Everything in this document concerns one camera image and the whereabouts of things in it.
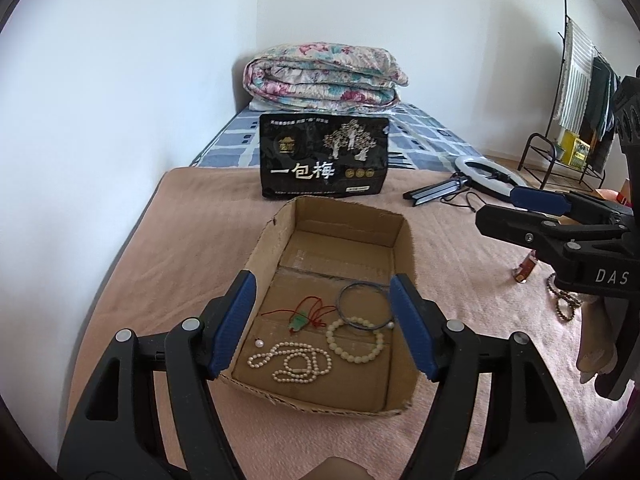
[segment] white wall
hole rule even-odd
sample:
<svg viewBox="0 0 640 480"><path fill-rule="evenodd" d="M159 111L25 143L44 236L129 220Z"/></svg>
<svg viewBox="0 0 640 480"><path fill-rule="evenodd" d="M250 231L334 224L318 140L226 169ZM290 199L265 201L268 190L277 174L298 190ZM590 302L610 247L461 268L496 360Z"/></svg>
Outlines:
<svg viewBox="0 0 640 480"><path fill-rule="evenodd" d="M54 463L70 359L162 173L236 111L256 0L21 0L0 34L0 392Z"/></svg>
<svg viewBox="0 0 640 480"><path fill-rule="evenodd" d="M627 23L615 23L594 0L568 1L613 67L635 73L640 34L628 13ZM519 158L528 135L546 128L563 20L563 0L258 0L257 46L385 47L409 75L403 99L478 150Z"/></svg>

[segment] blue checkered bed sheet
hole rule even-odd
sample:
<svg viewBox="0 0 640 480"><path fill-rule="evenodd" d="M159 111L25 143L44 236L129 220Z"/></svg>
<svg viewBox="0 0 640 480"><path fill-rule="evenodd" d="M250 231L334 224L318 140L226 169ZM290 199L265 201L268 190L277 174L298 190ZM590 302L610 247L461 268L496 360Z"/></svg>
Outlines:
<svg viewBox="0 0 640 480"><path fill-rule="evenodd" d="M453 172L460 155L480 153L436 119L409 103L400 103L389 116L390 168ZM191 163L201 168L260 166L260 115L245 108L213 138Z"/></svg>

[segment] pink cloth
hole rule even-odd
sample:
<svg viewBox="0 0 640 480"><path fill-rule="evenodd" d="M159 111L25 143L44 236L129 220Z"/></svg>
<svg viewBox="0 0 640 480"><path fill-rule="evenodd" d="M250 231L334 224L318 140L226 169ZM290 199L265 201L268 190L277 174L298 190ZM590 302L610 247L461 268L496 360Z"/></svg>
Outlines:
<svg viewBox="0 0 640 480"><path fill-rule="evenodd" d="M377 196L350 200L399 212L414 236L417 288L449 319L477 333L528 333L568 405L585 456L594 455L626 406L580 385L575 359L580 312L558 321L540 264L524 285L511 269L527 250L482 237L468 209L430 203L416 208L401 195L443 180L443 173L391 170ZM258 170L181 168L165 175L148 211L116 266L90 320L72 381L69 413L113 335L162 332L197 315L223 294L242 269L266 222L282 206L260 196ZM159 413L171 462L182 464L164 374L156 374ZM490 381L482 377L461 466L479 452ZM436 384L418 382L414 405L392 418L351 418L297 412L215 381L211 391L229 442L249 480L300 478L329 456L364 466L378 480L397 479L426 420Z"/></svg>

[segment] yellow box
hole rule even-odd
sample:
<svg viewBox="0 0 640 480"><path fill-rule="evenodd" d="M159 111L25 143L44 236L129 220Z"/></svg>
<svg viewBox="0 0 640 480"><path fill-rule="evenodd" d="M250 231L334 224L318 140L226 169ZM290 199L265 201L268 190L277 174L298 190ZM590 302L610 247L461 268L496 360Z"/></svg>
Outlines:
<svg viewBox="0 0 640 480"><path fill-rule="evenodd" d="M558 144L564 149L560 161L572 168L583 170L591 147L569 130L564 131Z"/></svg>

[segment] tree illustration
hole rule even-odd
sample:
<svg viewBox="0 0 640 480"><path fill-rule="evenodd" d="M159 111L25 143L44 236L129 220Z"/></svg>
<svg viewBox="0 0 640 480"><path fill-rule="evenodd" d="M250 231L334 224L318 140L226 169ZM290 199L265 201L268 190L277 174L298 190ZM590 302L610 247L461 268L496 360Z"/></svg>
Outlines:
<svg viewBox="0 0 640 480"><path fill-rule="evenodd" d="M347 148L360 150L354 158L364 161L367 158L367 152L376 145L376 141L354 119L325 136L324 145L333 150L331 158L338 158L340 148Z"/></svg>
<svg viewBox="0 0 640 480"><path fill-rule="evenodd" d="M377 144L375 139L373 139L368 132L365 132L362 128L360 129L361 131L356 133L353 142L354 149L360 150L360 152L353 158L355 158L355 160L364 162L365 160L367 160L367 153L369 152L369 149L375 148Z"/></svg>
<svg viewBox="0 0 640 480"><path fill-rule="evenodd" d="M339 130L324 136L324 145L327 148L331 148L331 158L338 158L338 151L348 145L349 137L344 131L345 125L343 124Z"/></svg>

